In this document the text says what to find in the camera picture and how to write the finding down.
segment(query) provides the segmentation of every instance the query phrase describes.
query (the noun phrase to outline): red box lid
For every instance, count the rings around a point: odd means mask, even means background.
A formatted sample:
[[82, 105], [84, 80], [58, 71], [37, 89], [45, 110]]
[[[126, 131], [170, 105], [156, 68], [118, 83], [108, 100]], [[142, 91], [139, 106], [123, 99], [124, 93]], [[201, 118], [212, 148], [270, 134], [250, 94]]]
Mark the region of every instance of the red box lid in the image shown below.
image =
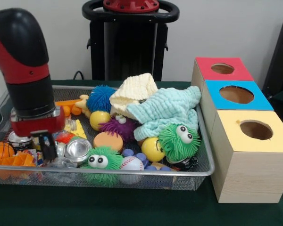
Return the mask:
[[240, 58], [197, 57], [204, 80], [254, 81]]

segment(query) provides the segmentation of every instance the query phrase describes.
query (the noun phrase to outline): blue box lid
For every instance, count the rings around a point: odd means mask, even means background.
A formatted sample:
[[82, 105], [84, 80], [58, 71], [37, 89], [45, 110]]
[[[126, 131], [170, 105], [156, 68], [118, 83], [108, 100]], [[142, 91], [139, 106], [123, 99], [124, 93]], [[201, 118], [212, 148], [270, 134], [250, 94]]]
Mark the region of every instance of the blue box lid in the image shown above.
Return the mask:
[[206, 81], [216, 109], [273, 111], [254, 81]]

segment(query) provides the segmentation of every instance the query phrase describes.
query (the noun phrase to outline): wire mesh tray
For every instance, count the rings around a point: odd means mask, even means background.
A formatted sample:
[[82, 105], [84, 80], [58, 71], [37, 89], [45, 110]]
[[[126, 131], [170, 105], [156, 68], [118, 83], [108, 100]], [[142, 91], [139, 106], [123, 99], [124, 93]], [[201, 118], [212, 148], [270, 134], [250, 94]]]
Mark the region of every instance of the wire mesh tray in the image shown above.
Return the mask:
[[[75, 86], [53, 86], [55, 101], [77, 99], [81, 94], [89, 95], [93, 87]], [[10, 131], [9, 121], [12, 103], [8, 92], [0, 99], [0, 142]], [[132, 171], [132, 170], [99, 170], [99, 169], [68, 169], [68, 168], [46, 168], [46, 167], [19, 167], [0, 165], [0, 184], [21, 184], [38, 186], [81, 186], [81, 187], [102, 187], [87, 182], [84, 179], [86, 173], [114, 174], [117, 177], [127, 177], [127, 180], [135, 180], [141, 177], [140, 182], [134, 185], [126, 185], [121, 182], [113, 187], [119, 188], [150, 188], [150, 189], [171, 189], [171, 190], [192, 190], [196, 191], [206, 176], [214, 172], [215, 166], [212, 157], [211, 147], [208, 141], [202, 112], [199, 106], [196, 107], [200, 126], [201, 144], [195, 157], [198, 164], [188, 172], [166, 172], [166, 171]], [[88, 140], [93, 141], [98, 132], [89, 125], [89, 119], [83, 114], [72, 116], [72, 119], [79, 119], [86, 133]], [[125, 144], [124, 148], [130, 148], [135, 153], [141, 152], [137, 143]]]

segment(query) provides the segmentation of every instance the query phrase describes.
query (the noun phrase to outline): circular hole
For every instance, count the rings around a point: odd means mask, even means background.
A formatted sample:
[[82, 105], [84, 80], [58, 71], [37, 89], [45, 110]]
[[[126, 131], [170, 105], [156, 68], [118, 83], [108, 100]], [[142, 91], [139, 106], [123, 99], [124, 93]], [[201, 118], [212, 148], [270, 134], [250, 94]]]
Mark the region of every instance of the circular hole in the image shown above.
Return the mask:
[[259, 140], [268, 140], [273, 136], [269, 125], [260, 121], [243, 121], [240, 128], [245, 135]]
[[231, 74], [234, 71], [232, 66], [223, 63], [214, 64], [211, 66], [211, 69], [219, 74]]
[[248, 104], [254, 99], [252, 92], [239, 86], [225, 86], [220, 89], [219, 93], [224, 99], [239, 104]]

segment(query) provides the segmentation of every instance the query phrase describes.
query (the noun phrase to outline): stacked wooden boxes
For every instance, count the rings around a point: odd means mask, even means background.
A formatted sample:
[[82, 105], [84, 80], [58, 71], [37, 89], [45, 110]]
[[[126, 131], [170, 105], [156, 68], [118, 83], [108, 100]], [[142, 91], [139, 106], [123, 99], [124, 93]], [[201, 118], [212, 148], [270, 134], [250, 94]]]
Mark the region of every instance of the stacked wooden boxes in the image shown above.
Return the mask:
[[238, 58], [195, 59], [219, 202], [274, 203], [283, 193], [283, 123]]

